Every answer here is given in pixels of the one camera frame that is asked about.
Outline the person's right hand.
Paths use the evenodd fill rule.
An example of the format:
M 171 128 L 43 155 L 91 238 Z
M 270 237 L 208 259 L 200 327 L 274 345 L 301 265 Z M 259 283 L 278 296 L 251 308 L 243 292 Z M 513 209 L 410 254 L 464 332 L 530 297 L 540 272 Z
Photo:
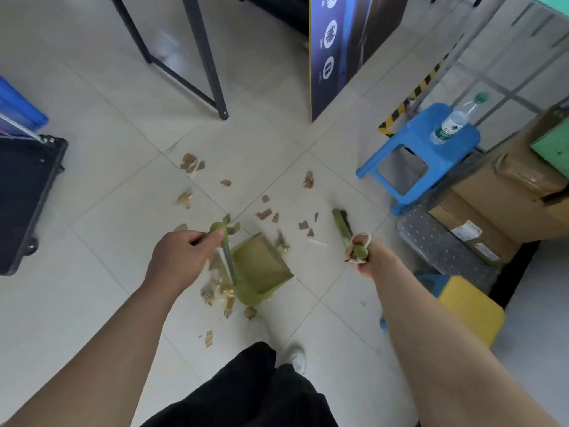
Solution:
M 363 243 L 365 240 L 365 236 L 359 234 L 358 236 L 354 237 L 354 243 Z M 378 238 L 372 237 L 371 243 L 374 245 L 373 250 L 373 268 L 374 274 L 373 277 L 367 277 L 373 280 L 374 283 L 382 282 L 386 279 L 391 278 L 392 276 L 396 275 L 397 270 L 401 267 L 401 260 L 386 245 L 384 245 Z

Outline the green hand broom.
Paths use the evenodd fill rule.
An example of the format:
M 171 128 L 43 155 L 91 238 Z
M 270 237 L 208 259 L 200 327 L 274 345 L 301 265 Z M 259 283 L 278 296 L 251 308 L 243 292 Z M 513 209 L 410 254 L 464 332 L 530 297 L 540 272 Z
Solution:
M 370 233 L 362 233 L 365 236 L 363 243 L 354 243 L 353 239 L 355 235 L 352 232 L 351 226 L 348 221 L 347 211 L 344 209 L 333 208 L 332 216 L 335 224 L 340 232 L 346 249 L 349 251 L 350 255 L 346 262 L 352 264 L 366 264 L 369 258 L 369 244 L 372 240 L 372 235 Z

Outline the green dustpan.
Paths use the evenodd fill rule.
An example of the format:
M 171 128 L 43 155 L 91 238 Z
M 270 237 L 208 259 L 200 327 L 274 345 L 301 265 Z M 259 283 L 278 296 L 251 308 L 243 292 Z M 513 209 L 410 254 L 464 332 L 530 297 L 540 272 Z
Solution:
M 291 280 L 293 274 L 277 248 L 261 232 L 231 248 L 229 238 L 240 230 L 240 223 L 230 226 L 230 222 L 231 215 L 227 214 L 222 221 L 214 222 L 207 233 L 223 229 L 224 237 L 209 260 L 210 281 L 201 295 L 208 304 L 215 299 L 227 299 L 227 309 L 232 307 L 231 299 L 256 308 Z

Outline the person's left forearm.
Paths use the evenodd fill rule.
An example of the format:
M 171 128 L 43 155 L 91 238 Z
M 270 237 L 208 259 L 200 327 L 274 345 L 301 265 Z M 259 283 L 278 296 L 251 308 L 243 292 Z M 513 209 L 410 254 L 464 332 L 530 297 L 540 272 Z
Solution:
M 131 427 L 167 315 L 187 287 L 146 279 L 3 427 Z

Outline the person's right forearm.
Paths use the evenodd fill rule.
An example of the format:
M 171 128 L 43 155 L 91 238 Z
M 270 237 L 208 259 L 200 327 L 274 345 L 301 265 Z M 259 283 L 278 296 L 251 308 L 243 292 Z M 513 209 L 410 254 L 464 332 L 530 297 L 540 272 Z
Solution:
M 422 427 L 560 427 L 403 263 L 375 286 Z

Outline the scattered brown cardboard scraps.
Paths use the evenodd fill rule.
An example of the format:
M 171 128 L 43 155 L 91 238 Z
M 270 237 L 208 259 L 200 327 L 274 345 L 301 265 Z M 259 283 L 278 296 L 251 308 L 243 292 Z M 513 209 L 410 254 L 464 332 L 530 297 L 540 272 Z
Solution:
M 286 210 L 285 202 L 278 205 L 276 193 L 264 196 L 252 205 L 252 213 L 240 216 L 241 230 L 230 236 L 231 247 L 250 236 L 263 233 L 277 248 L 290 268 L 293 278 L 273 295 L 259 304 L 257 315 L 268 323 L 271 344 L 277 350 L 288 350 L 294 345 L 304 347 L 308 353 L 322 347 L 319 314 L 321 304 L 300 280 L 300 266 L 293 264 L 293 255 L 314 253 L 317 247 L 306 241 L 305 232 L 294 227 L 298 217 Z M 247 345 L 246 334 L 252 330 L 252 321 L 245 316 L 248 307 L 235 300 L 228 318 L 223 313 L 227 299 L 205 303 L 201 292 L 210 281 L 209 261 L 194 285 L 180 296 L 168 316 L 164 333 L 168 340 L 186 358 L 229 358 Z

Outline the person's white shoe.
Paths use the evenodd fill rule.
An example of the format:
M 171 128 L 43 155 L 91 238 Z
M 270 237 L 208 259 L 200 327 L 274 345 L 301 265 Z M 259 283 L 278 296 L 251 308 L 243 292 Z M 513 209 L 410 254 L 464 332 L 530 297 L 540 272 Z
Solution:
M 289 364 L 296 373 L 304 376 L 307 370 L 307 355 L 302 347 L 296 345 L 284 356 L 283 363 Z

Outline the labelled brown cardboard box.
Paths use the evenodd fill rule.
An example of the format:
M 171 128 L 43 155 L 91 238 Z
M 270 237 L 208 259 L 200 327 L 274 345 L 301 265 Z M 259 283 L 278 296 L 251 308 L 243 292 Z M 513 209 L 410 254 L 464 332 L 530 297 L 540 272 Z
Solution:
M 453 191 L 429 209 L 429 214 L 488 265 L 510 263 L 522 247 Z

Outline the blue plastic stool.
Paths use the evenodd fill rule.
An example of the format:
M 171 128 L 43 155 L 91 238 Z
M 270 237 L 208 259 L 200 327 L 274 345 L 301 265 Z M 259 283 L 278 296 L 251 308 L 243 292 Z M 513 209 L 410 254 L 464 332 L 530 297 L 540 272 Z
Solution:
M 430 188 L 458 165 L 480 143 L 480 133 L 471 124 L 466 124 L 445 144 L 431 141 L 431 133 L 451 114 L 451 107 L 444 103 L 434 103 L 419 115 L 407 122 L 400 130 L 356 170 L 361 179 L 370 174 L 395 198 L 391 214 L 402 215 Z M 393 151 L 406 146 L 426 165 L 425 174 L 419 178 L 405 194 L 400 194 L 378 171 L 377 167 Z

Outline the person's black trousers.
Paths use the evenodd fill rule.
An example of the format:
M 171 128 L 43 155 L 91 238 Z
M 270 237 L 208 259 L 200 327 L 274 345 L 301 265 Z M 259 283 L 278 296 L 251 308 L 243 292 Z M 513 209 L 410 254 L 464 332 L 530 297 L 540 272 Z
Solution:
M 338 423 L 325 396 L 293 364 L 277 367 L 276 351 L 257 342 L 140 427 L 338 427 Z

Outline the large brown cardboard box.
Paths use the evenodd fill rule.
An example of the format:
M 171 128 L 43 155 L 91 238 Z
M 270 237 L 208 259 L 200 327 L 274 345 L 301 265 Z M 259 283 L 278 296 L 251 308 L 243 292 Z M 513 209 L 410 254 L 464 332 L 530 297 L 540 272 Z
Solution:
M 531 148 L 564 122 L 569 122 L 569 107 L 549 107 L 487 152 L 477 171 L 452 190 L 512 241 L 569 237 L 569 226 L 551 215 L 543 201 L 561 193 L 569 179 Z

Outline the clear plastic water bottle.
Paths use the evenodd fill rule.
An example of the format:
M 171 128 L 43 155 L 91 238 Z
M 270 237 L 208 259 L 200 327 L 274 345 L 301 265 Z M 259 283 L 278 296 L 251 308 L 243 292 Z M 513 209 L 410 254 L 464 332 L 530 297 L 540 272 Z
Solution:
M 470 122 L 473 114 L 481 105 L 486 103 L 488 98 L 488 92 L 480 92 L 472 100 L 455 107 L 452 113 L 431 133 L 431 142 L 434 144 L 446 143 Z

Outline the black platform cart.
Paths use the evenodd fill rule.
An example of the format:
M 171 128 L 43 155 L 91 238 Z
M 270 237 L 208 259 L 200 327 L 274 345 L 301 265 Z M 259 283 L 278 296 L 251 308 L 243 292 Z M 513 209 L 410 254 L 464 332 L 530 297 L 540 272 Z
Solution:
M 36 227 L 56 177 L 64 170 L 68 141 L 37 134 L 0 113 L 21 136 L 0 134 L 0 276 L 14 275 L 39 248 Z

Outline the green box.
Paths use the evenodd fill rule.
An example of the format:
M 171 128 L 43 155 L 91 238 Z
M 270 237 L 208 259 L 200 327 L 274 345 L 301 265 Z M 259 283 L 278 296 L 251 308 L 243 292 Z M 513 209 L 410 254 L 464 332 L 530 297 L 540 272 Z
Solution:
M 541 136 L 530 147 L 569 179 L 569 118 Z

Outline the blue plastic crate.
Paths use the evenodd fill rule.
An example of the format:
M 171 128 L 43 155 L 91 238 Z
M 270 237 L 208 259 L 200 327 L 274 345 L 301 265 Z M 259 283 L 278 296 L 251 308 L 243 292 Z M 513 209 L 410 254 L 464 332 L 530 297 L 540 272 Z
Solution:
M 41 130 L 49 123 L 46 114 L 26 100 L 2 76 L 0 76 L 0 114 L 33 132 Z

